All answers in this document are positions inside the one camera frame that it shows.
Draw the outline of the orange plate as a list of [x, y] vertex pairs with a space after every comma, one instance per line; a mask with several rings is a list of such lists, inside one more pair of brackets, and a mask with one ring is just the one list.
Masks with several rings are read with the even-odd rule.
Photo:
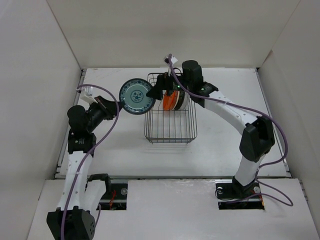
[[179, 92], [176, 90], [166, 91], [163, 96], [163, 103], [162, 103], [163, 110], [172, 111], [177, 104], [179, 95], [180, 95]]

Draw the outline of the blue patterned plate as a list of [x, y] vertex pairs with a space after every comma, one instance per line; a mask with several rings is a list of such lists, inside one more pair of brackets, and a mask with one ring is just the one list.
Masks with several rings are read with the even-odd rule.
[[132, 78], [126, 81], [119, 90], [119, 101], [123, 109], [132, 115], [144, 115], [149, 112], [156, 100], [148, 97], [152, 85], [142, 78]]

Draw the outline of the black plate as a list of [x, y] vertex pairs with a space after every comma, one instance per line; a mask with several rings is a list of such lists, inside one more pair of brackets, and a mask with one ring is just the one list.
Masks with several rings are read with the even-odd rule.
[[187, 95], [184, 91], [179, 92], [179, 98], [177, 100], [177, 103], [175, 105], [174, 110], [175, 111], [182, 111], [185, 109], [187, 104]]

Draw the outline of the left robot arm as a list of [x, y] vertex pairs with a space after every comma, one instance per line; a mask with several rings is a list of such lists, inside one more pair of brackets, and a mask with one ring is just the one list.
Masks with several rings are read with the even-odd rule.
[[93, 131], [104, 120], [117, 121], [121, 101], [95, 97], [85, 109], [74, 105], [67, 111], [68, 167], [61, 198], [55, 211], [47, 214], [46, 223], [56, 240], [91, 240], [101, 214], [100, 200], [111, 195], [108, 174], [88, 175], [99, 141]]

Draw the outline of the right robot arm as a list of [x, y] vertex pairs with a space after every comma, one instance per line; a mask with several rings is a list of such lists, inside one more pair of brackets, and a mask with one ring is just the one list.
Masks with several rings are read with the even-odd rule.
[[157, 76], [147, 97], [162, 100], [164, 90], [187, 93], [193, 102], [217, 114], [239, 132], [242, 157], [232, 178], [231, 191], [236, 198], [243, 197], [253, 185], [262, 159], [275, 144], [272, 121], [263, 113], [254, 115], [252, 109], [236, 105], [216, 86], [206, 82], [197, 61], [184, 61], [181, 75], [176, 75], [174, 71], [177, 60], [172, 55], [166, 56], [164, 61], [169, 70]]

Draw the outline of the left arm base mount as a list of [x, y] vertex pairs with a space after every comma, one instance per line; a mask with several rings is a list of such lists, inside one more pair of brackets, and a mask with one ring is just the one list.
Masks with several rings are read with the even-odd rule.
[[127, 209], [128, 180], [111, 179], [111, 188], [101, 197], [102, 211], [125, 211]]

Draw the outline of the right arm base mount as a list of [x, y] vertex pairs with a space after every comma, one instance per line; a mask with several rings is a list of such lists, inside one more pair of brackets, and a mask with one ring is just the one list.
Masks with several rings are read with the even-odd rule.
[[260, 185], [254, 182], [246, 190], [238, 190], [232, 182], [218, 181], [214, 192], [219, 210], [264, 210]]

